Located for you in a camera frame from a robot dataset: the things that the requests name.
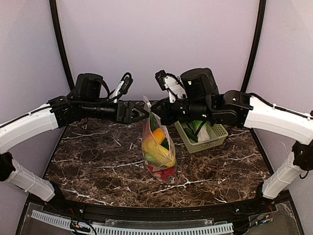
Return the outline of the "green bell pepper toy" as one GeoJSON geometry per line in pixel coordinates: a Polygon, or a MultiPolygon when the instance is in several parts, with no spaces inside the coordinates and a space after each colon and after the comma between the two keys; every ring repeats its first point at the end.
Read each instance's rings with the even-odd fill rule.
{"type": "Polygon", "coordinates": [[[151,131],[155,131],[157,128],[159,128],[159,123],[158,123],[158,116],[154,113],[150,113],[150,129],[151,131]]]}

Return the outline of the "clear zip top bag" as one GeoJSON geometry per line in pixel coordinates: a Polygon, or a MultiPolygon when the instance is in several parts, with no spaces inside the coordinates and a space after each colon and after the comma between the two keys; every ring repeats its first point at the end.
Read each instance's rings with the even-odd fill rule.
{"type": "Polygon", "coordinates": [[[160,182],[172,180],[176,174],[177,160],[174,143],[160,117],[152,112],[152,104],[144,96],[144,110],[148,118],[143,122],[142,153],[147,170],[160,182]]]}

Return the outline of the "light green bitter gourd toy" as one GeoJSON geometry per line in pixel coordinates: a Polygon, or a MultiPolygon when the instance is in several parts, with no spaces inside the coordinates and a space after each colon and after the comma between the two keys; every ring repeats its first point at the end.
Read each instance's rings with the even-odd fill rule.
{"type": "Polygon", "coordinates": [[[148,162],[157,162],[157,159],[150,153],[145,153],[144,157],[145,157],[145,160],[148,162]]]}

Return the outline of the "yellow corn toy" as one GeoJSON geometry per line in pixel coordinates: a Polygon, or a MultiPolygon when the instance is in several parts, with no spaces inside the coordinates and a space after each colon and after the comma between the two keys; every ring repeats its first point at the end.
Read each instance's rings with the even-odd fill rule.
{"type": "Polygon", "coordinates": [[[174,154],[157,143],[154,139],[146,139],[142,144],[142,150],[145,153],[150,153],[153,155],[157,162],[148,162],[156,167],[173,167],[176,163],[176,158],[174,154]]]}

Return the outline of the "pale green plastic basket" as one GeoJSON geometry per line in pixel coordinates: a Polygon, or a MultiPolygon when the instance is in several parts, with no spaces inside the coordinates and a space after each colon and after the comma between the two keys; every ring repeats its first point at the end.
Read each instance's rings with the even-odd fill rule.
{"type": "Polygon", "coordinates": [[[228,132],[221,124],[210,125],[209,122],[174,123],[187,151],[196,153],[223,144],[228,132]]]}

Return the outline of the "red strawberry toy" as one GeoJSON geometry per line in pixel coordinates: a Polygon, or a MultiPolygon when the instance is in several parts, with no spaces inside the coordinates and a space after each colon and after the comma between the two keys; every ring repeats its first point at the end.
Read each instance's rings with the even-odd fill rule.
{"type": "Polygon", "coordinates": [[[151,174],[159,181],[167,181],[171,178],[173,178],[176,174],[176,168],[170,167],[165,170],[159,170],[156,171],[153,167],[147,166],[148,170],[151,172],[151,174]]]}

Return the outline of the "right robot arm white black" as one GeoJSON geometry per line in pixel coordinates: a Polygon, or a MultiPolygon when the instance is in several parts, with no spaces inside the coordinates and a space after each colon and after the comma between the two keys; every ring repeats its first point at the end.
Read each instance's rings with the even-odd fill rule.
{"type": "Polygon", "coordinates": [[[274,199],[296,177],[313,168],[313,117],[269,103],[255,93],[219,93],[209,68],[184,72],[180,77],[163,70],[156,81],[169,96],[152,106],[163,125],[177,121],[208,121],[238,128],[261,129],[294,139],[285,162],[262,184],[261,195],[274,199]]]}

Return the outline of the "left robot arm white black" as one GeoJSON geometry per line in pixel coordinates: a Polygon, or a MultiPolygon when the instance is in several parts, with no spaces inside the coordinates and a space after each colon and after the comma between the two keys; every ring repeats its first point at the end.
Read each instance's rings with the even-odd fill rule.
{"type": "Polygon", "coordinates": [[[60,188],[42,179],[18,163],[9,152],[14,146],[44,132],[60,129],[84,118],[132,124],[149,117],[133,101],[122,101],[133,82],[123,75],[115,90],[110,91],[103,77],[94,73],[78,75],[75,87],[66,96],[49,100],[39,108],[0,126],[0,180],[11,183],[44,202],[64,200],[60,188]]]}

